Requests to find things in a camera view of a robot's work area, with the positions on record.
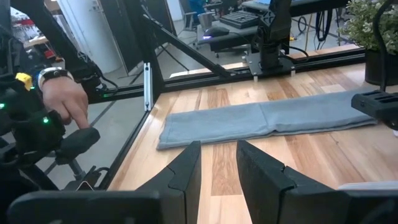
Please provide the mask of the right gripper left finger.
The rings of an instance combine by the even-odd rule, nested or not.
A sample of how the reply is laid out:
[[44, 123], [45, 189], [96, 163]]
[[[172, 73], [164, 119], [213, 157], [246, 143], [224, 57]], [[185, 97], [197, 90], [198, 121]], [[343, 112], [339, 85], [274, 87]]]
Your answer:
[[137, 188], [151, 193], [155, 205], [146, 208], [138, 224], [197, 224], [201, 191], [201, 142], [190, 143], [157, 175]]

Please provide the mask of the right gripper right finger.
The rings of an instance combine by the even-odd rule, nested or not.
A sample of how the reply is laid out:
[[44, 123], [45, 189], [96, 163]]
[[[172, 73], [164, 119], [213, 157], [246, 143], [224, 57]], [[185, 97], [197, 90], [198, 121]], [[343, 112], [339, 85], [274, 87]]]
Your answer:
[[239, 181], [253, 224], [345, 224], [349, 197], [247, 141], [237, 143]]

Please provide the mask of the grey towel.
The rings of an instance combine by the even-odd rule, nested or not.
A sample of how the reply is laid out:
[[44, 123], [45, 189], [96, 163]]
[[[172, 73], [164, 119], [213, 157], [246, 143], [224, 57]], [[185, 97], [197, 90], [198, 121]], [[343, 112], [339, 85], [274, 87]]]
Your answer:
[[210, 110], [170, 114], [159, 137], [159, 150], [203, 144], [339, 131], [377, 124], [352, 108], [351, 99], [367, 88], [286, 100], [249, 103]]

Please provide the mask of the green potted plant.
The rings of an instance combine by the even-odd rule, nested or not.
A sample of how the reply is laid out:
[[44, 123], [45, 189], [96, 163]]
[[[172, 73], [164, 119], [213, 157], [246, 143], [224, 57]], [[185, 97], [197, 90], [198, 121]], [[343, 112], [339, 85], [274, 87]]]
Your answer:
[[[350, 41], [365, 50], [365, 81], [379, 85], [382, 79], [381, 53], [374, 36], [374, 18], [387, 0], [349, 0], [346, 10], [351, 17], [340, 29]], [[387, 85], [398, 85], [398, 0], [383, 12], [379, 31], [387, 50]]]

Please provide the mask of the person's hand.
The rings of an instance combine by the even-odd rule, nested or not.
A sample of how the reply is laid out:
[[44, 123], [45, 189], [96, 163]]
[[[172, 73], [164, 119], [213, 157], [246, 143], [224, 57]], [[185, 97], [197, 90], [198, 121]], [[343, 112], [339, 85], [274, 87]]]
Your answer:
[[55, 110], [65, 125], [72, 121], [80, 129], [89, 128], [88, 96], [82, 86], [68, 77], [53, 78], [42, 85], [44, 105]]

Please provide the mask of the grey desk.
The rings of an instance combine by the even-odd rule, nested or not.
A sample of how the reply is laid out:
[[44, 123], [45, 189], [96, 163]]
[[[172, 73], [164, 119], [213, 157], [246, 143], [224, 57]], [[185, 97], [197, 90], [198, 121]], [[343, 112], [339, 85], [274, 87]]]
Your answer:
[[[292, 17], [297, 17], [329, 9], [345, 7], [347, 2], [348, 0], [292, 0], [290, 5], [290, 15]], [[209, 44], [211, 51], [214, 52], [221, 52], [223, 49], [247, 44], [248, 40], [253, 37], [257, 30], [256, 26], [238, 29], [231, 26], [231, 22], [229, 24], [224, 24], [220, 21], [216, 21], [213, 23], [213, 26], [229, 29], [229, 34], [220, 37], [207, 37], [201, 28], [201, 25], [199, 25], [197, 30], [197, 45]]]

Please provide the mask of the black keyboard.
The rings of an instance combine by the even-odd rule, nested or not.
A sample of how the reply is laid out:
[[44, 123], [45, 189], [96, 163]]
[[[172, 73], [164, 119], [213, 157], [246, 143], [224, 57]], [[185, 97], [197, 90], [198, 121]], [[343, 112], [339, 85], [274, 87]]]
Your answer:
[[247, 11], [236, 11], [220, 17], [220, 22], [237, 29], [245, 29], [257, 26], [259, 16]]

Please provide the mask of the black computer mouse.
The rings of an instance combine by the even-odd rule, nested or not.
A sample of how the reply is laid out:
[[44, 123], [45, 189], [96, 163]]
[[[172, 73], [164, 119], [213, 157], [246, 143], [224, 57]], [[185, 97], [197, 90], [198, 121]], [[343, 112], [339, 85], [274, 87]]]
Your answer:
[[214, 26], [207, 29], [203, 34], [203, 39], [210, 39], [213, 37], [220, 37], [229, 34], [229, 29], [225, 27]]

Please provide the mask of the person's wristwatch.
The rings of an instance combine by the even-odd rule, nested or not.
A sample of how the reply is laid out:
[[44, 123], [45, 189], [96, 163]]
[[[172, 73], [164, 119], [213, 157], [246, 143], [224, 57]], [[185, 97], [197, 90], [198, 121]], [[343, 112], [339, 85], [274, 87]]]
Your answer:
[[39, 76], [38, 76], [37, 84], [38, 84], [39, 90], [42, 90], [42, 86], [46, 81], [48, 81], [50, 79], [58, 78], [58, 77], [68, 77], [71, 80], [74, 80], [72, 74], [69, 71], [63, 69], [62, 67], [45, 68], [40, 71]]

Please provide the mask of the black aluminium frame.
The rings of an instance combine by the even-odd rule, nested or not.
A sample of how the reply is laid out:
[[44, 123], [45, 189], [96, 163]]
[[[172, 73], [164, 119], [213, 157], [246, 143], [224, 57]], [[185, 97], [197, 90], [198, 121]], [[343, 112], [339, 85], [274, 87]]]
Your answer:
[[[118, 0], [126, 13], [124, 22], [130, 30], [136, 32], [136, 40], [139, 53], [144, 62], [149, 62], [154, 73], [152, 82], [155, 97], [161, 93], [188, 90], [218, 84], [233, 83], [248, 80], [250, 73], [248, 67], [225, 69], [215, 64], [187, 44], [178, 40], [170, 32], [164, 29], [159, 22], [151, 20], [145, 14], [143, 0]], [[89, 102], [103, 103], [105, 101], [125, 100], [143, 96], [143, 85], [128, 85], [107, 89], [103, 81], [100, 68], [90, 58], [84, 60], [83, 53], [77, 51], [66, 33], [62, 30], [50, 11], [44, 5], [44, 0], [0, 0], [2, 15], [11, 16], [11, 8], [15, 8], [27, 14], [34, 24], [44, 33], [53, 44], [55, 50], [66, 60], [66, 69], [72, 73], [73, 78], [81, 84], [88, 94]], [[186, 55], [205, 66], [209, 71], [196, 75], [185, 75], [165, 81], [161, 76], [160, 66], [154, 53], [154, 38], [156, 33], [168, 43], [184, 52]], [[296, 72], [308, 72], [318, 69], [353, 65], [364, 62], [364, 49], [351, 46], [348, 50], [332, 52], [328, 54], [310, 56], [307, 60], [295, 62], [293, 66]]]

